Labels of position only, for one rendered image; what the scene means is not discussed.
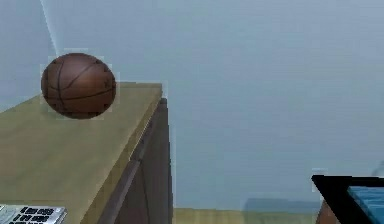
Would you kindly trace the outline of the brown basketball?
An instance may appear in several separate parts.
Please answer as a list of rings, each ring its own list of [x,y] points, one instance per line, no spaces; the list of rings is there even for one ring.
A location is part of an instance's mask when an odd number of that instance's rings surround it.
[[[91,119],[113,104],[116,80],[109,66],[95,56],[68,53],[46,66],[41,92],[57,113],[71,119]]]

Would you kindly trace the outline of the tan wooden chest of drawers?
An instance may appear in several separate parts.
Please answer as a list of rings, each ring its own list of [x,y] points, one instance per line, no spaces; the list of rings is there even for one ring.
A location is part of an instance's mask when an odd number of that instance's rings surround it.
[[[62,117],[39,96],[0,113],[0,204],[64,207],[63,224],[172,224],[161,85],[121,83],[93,119]]]

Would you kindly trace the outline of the black framed bed with blue cover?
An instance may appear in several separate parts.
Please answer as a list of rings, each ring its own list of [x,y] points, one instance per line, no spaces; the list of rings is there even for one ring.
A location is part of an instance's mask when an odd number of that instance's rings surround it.
[[[384,224],[384,178],[313,175],[340,224]]]

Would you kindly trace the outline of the silver remote control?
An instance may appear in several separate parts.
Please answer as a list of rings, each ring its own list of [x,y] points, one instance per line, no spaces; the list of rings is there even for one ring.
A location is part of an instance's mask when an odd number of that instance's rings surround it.
[[[0,204],[0,224],[63,224],[64,207]]]

